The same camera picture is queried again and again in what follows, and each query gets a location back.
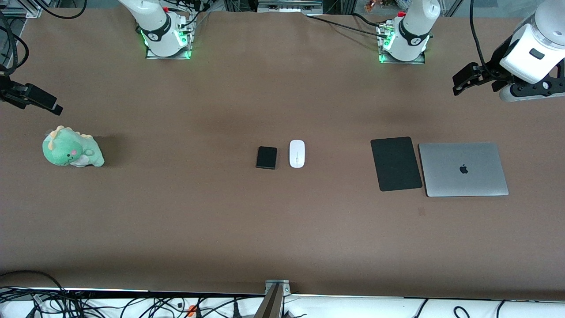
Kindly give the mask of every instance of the white computer mouse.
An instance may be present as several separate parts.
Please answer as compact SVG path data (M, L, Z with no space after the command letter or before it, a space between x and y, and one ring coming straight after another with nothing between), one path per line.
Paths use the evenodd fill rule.
M304 141L293 140L290 142L290 148L288 150L288 159L290 166L293 168L304 167L304 160L306 157L306 148Z

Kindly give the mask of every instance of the tabletop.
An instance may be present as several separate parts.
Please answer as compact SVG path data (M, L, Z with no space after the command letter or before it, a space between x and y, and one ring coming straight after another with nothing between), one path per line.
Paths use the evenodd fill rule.
M517 23L477 19L485 55ZM379 64L370 35L300 13L213 12L183 61L146 60L134 28L123 7L26 26L12 78L64 110L0 107L1 269L68 287L565 299L563 99L454 97L478 60L467 19L439 19L420 66ZM105 165L47 162L58 125L93 135ZM510 195L379 191L370 141L400 136L497 143ZM259 146L279 149L276 170L255 168Z

